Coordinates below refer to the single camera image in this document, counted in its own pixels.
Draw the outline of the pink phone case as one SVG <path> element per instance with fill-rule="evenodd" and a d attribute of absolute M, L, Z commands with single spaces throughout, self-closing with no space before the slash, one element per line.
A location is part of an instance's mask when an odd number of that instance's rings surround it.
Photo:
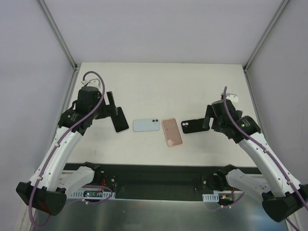
<path fill-rule="evenodd" d="M 176 119 L 171 118 L 163 120 L 162 127 L 168 147 L 176 147 L 182 145 L 182 138 Z"/>

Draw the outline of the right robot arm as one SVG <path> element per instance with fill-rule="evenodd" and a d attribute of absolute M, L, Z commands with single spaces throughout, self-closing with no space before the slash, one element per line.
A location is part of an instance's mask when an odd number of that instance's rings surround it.
<path fill-rule="evenodd" d="M 207 179 L 211 189 L 239 189 L 259 201 L 267 215 L 276 222 L 287 219 L 308 204 L 308 186 L 282 164 L 254 119 L 243 116 L 231 100 L 221 99 L 208 105 L 203 128 L 213 129 L 233 140 L 250 156 L 265 179 L 261 182 L 238 167 L 227 165 Z"/>

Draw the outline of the light blue phone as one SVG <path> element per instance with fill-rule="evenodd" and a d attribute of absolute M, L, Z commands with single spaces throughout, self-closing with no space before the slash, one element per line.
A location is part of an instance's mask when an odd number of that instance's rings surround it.
<path fill-rule="evenodd" d="M 134 132 L 159 131 L 160 123 L 158 119 L 139 119 L 133 121 Z"/>

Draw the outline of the black phone case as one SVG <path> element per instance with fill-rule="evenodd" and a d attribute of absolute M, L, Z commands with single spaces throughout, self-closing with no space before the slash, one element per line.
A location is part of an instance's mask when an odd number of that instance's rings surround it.
<path fill-rule="evenodd" d="M 181 128 L 184 134 L 192 134 L 197 132 L 208 131 L 209 127 L 203 126 L 204 119 L 192 119 L 192 120 L 184 120 L 181 121 Z"/>

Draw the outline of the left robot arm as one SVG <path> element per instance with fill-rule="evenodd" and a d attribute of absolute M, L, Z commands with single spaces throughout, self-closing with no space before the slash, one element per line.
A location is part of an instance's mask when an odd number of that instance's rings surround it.
<path fill-rule="evenodd" d="M 99 106 L 99 102 L 104 102 L 99 89 L 84 86 L 72 107 L 61 115 L 55 138 L 43 162 L 28 182 L 20 182 L 16 187 L 26 205 L 56 216 L 64 208 L 67 197 L 82 186 L 103 186 L 101 167 L 90 162 L 82 164 L 67 179 L 60 178 L 75 146 L 106 108 Z"/>

